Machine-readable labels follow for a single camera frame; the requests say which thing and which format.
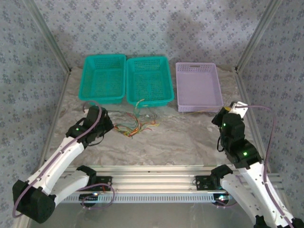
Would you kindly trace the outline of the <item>teal plastic mesh basket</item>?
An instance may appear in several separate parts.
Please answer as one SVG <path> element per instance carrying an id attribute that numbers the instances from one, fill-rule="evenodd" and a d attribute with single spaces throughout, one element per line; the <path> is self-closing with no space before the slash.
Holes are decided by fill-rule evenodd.
<path id="1" fill-rule="evenodd" d="M 126 56 L 90 55 L 84 62 L 78 97 L 99 104 L 119 104 L 126 91 Z"/>
<path id="2" fill-rule="evenodd" d="M 166 106 L 174 100 L 169 61 L 165 56 L 126 61 L 126 99 L 135 107 Z"/>

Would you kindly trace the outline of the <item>lavender plastic basket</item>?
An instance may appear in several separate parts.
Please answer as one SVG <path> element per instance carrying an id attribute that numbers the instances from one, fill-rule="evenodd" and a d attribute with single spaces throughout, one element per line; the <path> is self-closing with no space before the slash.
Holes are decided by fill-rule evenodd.
<path id="1" fill-rule="evenodd" d="M 214 63 L 176 63 L 179 112 L 216 113 L 223 107 L 217 67 Z"/>

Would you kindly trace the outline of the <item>small black controller board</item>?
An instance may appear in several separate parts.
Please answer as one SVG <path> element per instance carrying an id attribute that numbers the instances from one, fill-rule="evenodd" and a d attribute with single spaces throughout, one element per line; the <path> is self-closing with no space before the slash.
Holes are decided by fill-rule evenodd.
<path id="1" fill-rule="evenodd" d="M 97 193 L 80 194 L 78 200 L 80 201 L 81 205 L 90 208 L 96 204 L 98 200 L 98 194 Z"/>
<path id="2" fill-rule="evenodd" d="M 212 203 L 218 207 L 228 207 L 232 197 L 229 194 L 215 193 L 213 194 L 214 202 Z"/>

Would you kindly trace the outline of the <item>aluminium table side rail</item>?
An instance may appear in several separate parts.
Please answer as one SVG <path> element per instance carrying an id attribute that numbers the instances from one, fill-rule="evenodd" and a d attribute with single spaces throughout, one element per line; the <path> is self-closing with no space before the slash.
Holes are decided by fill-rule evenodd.
<path id="1" fill-rule="evenodd" d="M 247 95 L 245 85 L 244 85 L 243 80 L 242 80 L 242 78 L 239 74 L 236 74 L 236 83 L 237 83 L 237 86 L 238 86 L 238 89 L 239 89 L 239 93 L 240 93 L 242 102 L 251 106 L 251 103 L 250 103 L 249 97 Z M 264 142 L 262 140 L 262 137 L 261 137 L 261 134 L 260 134 L 260 131 L 259 131 L 259 128 L 258 128 L 258 125 L 257 125 L 257 122 L 256 122 L 255 115 L 254 115 L 255 110 L 258 110 L 258 108 L 257 107 L 249 107 L 248 108 L 248 111 L 246 113 L 248 126 L 251 130 L 252 137 L 253 137 L 253 140 L 254 140 L 254 143 L 256 145 L 256 148 L 257 148 L 258 152 L 260 153 L 260 155 L 264 159 L 269 160 L 270 152 L 269 152 L 269 148 L 267 147 L 268 143 L 269 143 L 269 140 L 267 141 L 266 144 L 264 144 Z"/>
<path id="2" fill-rule="evenodd" d="M 55 111 L 55 114 L 53 116 L 53 120 L 52 120 L 50 129 L 49 129 L 49 131 L 47 133 L 46 142 L 45 142 L 45 145 L 44 145 L 43 150 L 42 150 L 42 154 L 41 154 L 41 157 L 40 157 L 38 168 L 40 168 L 44 164 L 46 155 L 47 155 L 47 153 L 49 151 L 50 143 L 51 143 L 51 140 L 52 140 L 52 135 L 54 133 L 54 129 L 55 129 L 58 117 L 59 117 L 62 100 L 63 100 L 64 94 L 65 94 L 65 91 L 66 91 L 66 86 L 67 86 L 70 74 L 71 74 L 71 71 L 69 71 L 66 74 L 66 78 L 65 78 L 63 86 L 62 86 L 62 90 L 61 90 L 61 93 L 60 93 L 60 97 L 59 97 L 59 100 L 58 100 L 56 111 Z"/>

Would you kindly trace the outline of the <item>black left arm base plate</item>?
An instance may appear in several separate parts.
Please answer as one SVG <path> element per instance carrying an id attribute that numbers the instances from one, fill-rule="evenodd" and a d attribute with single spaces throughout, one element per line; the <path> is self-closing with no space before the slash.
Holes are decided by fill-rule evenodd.
<path id="1" fill-rule="evenodd" d="M 99 184 L 95 187 L 96 191 L 111 191 L 109 186 L 112 185 L 112 176 L 97 176 L 95 184 Z"/>

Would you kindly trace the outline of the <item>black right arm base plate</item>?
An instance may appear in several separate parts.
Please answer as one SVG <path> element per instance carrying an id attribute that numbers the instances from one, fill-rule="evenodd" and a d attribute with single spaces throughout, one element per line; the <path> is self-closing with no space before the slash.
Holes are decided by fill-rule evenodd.
<path id="1" fill-rule="evenodd" d="M 214 184 L 210 176 L 195 176 L 195 184 L 197 191 L 214 190 Z"/>

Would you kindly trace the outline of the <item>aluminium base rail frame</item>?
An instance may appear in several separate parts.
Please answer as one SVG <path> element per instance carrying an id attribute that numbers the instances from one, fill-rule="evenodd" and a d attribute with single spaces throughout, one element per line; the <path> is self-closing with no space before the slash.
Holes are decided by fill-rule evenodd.
<path id="1" fill-rule="evenodd" d="M 116 193 L 194 193 L 195 176 L 214 166 L 90 166 L 98 176 L 111 176 Z"/>

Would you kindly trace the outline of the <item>aluminium frame post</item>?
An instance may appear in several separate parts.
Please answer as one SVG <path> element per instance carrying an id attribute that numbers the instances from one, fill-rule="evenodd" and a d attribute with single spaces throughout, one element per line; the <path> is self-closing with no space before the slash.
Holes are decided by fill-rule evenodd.
<path id="1" fill-rule="evenodd" d="M 240 57 L 240 60 L 235 67 L 235 71 L 237 73 L 240 73 L 250 60 L 255 48 L 258 46 L 263 34 L 268 28 L 282 2 L 283 0 L 269 0 L 269 3 L 262 14 L 255 31 L 253 32 L 243 54 Z"/>
<path id="2" fill-rule="evenodd" d="M 31 14 L 33 20 L 35 21 L 36 25 L 38 26 L 40 32 L 46 43 L 48 44 L 49 48 L 55 55 L 57 61 L 59 62 L 61 68 L 66 73 L 70 73 L 71 69 L 66 61 L 61 49 L 59 48 L 54 35 L 52 34 L 51 30 L 48 28 L 43 15 L 40 13 L 36 3 L 34 0 L 22 0 L 24 5 L 26 6 L 27 10 Z"/>

